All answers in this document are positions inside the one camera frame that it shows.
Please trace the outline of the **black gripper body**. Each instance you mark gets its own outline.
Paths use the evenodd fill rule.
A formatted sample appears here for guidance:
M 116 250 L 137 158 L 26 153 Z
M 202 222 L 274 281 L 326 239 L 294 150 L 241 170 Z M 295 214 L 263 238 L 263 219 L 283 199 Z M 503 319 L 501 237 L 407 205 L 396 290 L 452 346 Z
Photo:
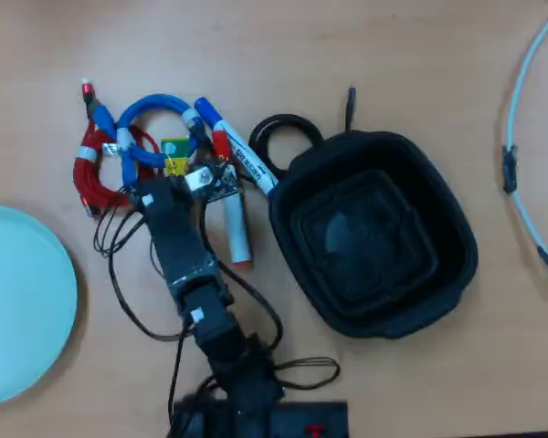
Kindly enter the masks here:
M 149 220 L 165 215 L 192 219 L 193 195 L 184 176 L 156 176 L 136 183 L 138 210 Z

